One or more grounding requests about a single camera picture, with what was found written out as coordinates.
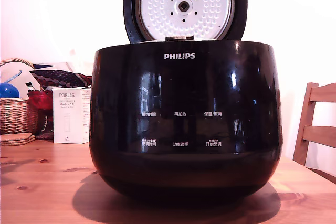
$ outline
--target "white wall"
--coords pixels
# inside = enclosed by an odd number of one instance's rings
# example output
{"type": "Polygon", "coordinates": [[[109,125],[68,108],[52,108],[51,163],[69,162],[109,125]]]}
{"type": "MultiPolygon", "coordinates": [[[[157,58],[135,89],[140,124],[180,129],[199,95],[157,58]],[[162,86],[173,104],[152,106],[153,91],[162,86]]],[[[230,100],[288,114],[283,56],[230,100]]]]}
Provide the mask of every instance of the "white wall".
{"type": "MultiPolygon", "coordinates": [[[[335,0],[249,0],[243,40],[271,44],[282,98],[284,155],[292,157],[307,82],[336,82],[335,0]]],[[[1,0],[1,58],[93,61],[127,44],[122,0],[1,0]]],[[[336,126],[336,106],[317,105],[314,125],[336,126]]],[[[310,145],[307,165],[336,174],[336,151],[310,145]]]]}

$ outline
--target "chair slat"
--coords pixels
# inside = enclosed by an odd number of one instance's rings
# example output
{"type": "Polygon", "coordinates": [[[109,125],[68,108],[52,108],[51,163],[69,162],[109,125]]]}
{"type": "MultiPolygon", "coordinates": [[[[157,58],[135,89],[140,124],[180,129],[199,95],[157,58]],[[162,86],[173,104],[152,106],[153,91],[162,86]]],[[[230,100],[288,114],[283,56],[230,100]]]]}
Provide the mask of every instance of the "chair slat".
{"type": "Polygon", "coordinates": [[[307,152],[308,152],[308,141],[303,140],[303,130],[305,125],[311,126],[313,122],[315,102],[309,101],[311,89],[318,87],[317,83],[307,83],[306,94],[304,95],[304,101],[302,106],[302,113],[298,131],[298,137],[295,144],[293,160],[300,165],[306,164],[307,152]]]}
{"type": "Polygon", "coordinates": [[[336,127],[305,126],[303,139],[309,142],[336,148],[336,127]]]}
{"type": "Polygon", "coordinates": [[[336,102],[336,83],[312,88],[309,100],[312,102],[336,102]]]}

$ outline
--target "white box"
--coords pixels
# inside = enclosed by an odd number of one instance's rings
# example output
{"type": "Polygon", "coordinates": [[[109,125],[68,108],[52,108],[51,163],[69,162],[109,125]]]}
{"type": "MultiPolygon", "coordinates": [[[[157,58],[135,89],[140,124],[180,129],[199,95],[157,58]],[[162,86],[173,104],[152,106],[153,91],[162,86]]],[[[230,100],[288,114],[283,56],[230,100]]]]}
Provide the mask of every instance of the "white box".
{"type": "Polygon", "coordinates": [[[90,88],[53,88],[54,143],[89,142],[90,88]]]}

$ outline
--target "inner lid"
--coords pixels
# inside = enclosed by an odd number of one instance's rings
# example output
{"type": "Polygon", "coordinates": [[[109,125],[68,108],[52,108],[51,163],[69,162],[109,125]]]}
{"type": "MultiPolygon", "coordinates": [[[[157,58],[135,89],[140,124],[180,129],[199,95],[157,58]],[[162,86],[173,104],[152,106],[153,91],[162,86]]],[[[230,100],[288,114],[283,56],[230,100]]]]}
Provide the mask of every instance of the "inner lid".
{"type": "Polygon", "coordinates": [[[135,16],[146,40],[194,36],[223,39],[234,17],[235,0],[136,0],[135,16]]]}

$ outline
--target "lid hinge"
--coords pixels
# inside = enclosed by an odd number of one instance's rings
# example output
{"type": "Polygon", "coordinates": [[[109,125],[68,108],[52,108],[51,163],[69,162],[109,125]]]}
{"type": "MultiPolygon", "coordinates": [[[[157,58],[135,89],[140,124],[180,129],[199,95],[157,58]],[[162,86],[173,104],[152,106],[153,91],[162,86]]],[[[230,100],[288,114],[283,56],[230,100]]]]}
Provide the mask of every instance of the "lid hinge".
{"type": "Polygon", "coordinates": [[[175,36],[175,37],[166,37],[166,41],[191,41],[194,40],[195,36],[175,36]]]}

